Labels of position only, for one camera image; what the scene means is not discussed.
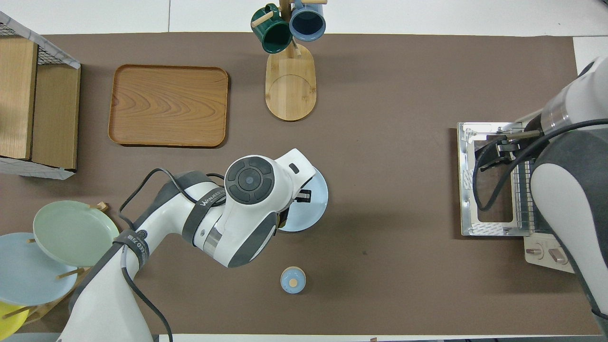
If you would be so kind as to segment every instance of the brown table surface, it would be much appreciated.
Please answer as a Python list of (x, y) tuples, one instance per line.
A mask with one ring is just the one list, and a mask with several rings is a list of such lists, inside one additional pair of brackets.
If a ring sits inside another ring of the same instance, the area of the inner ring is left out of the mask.
[[(148, 171), (224, 173), (248, 154), (299, 148), (330, 189), (311, 229), (279, 233), (254, 262), (225, 269), (169, 236), (137, 275), (176, 333), (596, 334), (574, 275), (526, 263), (521, 239), (460, 235), (457, 122), (514, 120), (576, 77), (571, 38), (327, 35), (306, 46), (314, 111), (275, 118), (266, 55), (251, 33), (49, 36), (83, 64), (78, 172), (66, 181), (0, 175), (0, 232), (31, 231), (57, 200), (117, 209)], [(114, 71), (123, 64), (217, 66), (230, 75), (220, 148), (122, 147), (108, 138)], [(126, 211), (136, 218), (165, 182)], [(307, 274), (288, 295), (288, 266)], [(153, 333), (161, 322), (142, 305)], [(21, 332), (59, 332), (63, 303)]]

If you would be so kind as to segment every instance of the blue lid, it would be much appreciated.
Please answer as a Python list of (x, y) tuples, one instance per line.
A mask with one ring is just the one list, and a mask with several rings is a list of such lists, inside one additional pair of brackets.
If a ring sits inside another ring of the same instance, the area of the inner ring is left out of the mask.
[(296, 294), (304, 289), (306, 275), (299, 267), (288, 267), (281, 274), (281, 287), (287, 293)]

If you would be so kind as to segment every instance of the plate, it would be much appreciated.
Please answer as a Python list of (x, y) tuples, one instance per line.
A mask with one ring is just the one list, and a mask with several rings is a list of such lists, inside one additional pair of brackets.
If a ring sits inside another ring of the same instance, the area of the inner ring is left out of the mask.
[(33, 238), (29, 232), (0, 236), (0, 301), (41, 305), (64, 296), (74, 286), (76, 275), (56, 277), (75, 268), (51, 259), (37, 243), (27, 243)]
[(91, 267), (112, 246), (118, 228), (101, 211), (76, 201), (45, 205), (34, 217), (34, 235), (51, 258), (75, 267)]
[(13, 305), (0, 302), (0, 341), (4, 340), (10, 335), (13, 335), (17, 330), (19, 330), (19, 328), (26, 321), (30, 310), (19, 312), (15, 316), (11, 316), (6, 319), (3, 319), (2, 316), (15, 310), (19, 310), (22, 307), (22, 305)]
[(311, 191), (310, 203), (293, 202), (289, 206), (289, 214), (285, 226), (279, 228), (286, 232), (299, 232), (311, 227), (323, 216), (327, 208), (328, 189), (323, 175), (317, 170), (317, 174), (304, 186), (305, 190)]

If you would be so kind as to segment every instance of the black velcro strap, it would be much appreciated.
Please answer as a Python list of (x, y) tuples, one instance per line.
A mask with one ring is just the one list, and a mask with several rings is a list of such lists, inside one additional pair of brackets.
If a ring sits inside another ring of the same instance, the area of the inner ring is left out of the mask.
[(137, 232), (130, 229), (120, 233), (120, 235), (114, 239), (113, 243), (127, 245), (127, 247), (129, 247), (131, 251), (137, 255), (137, 260), (139, 260), (139, 268), (142, 268), (150, 257), (150, 249), (146, 240), (144, 240), (143, 237), (141, 237)]
[(201, 197), (192, 208), (192, 211), (190, 211), (190, 215), (188, 215), (188, 218), (186, 218), (186, 222), (184, 223), (184, 228), (182, 229), (182, 237), (184, 240), (194, 246), (196, 230), (198, 229), (198, 226), (201, 225), (201, 222), (209, 212), (209, 209), (216, 204), (221, 204), (222, 201), (225, 200), (226, 191), (221, 187), (216, 187)]

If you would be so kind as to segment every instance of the wooden tray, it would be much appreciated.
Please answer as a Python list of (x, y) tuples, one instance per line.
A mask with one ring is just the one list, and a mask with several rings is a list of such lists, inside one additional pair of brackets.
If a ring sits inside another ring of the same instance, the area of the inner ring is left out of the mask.
[(114, 73), (108, 136), (122, 145), (216, 147), (227, 101), (220, 68), (123, 65)]

